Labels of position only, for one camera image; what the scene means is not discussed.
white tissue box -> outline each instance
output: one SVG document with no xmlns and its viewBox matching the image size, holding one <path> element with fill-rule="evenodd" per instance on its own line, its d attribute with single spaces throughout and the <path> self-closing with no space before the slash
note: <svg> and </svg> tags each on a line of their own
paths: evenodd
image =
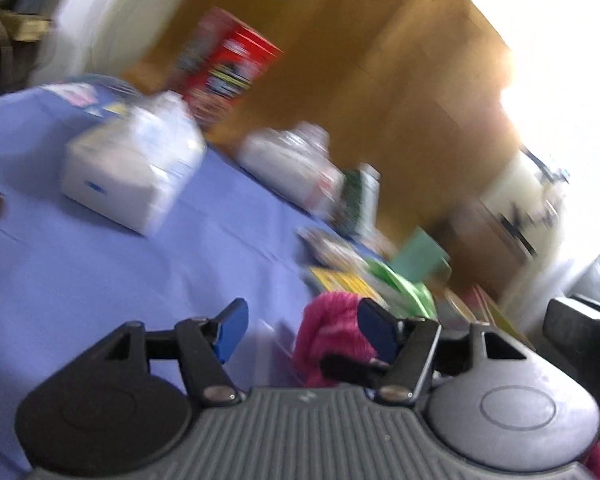
<svg viewBox="0 0 600 480">
<path fill-rule="evenodd" d="M 206 151 L 177 94 L 155 98 L 66 147 L 62 193 L 143 235 L 155 232 Z"/>
</svg>

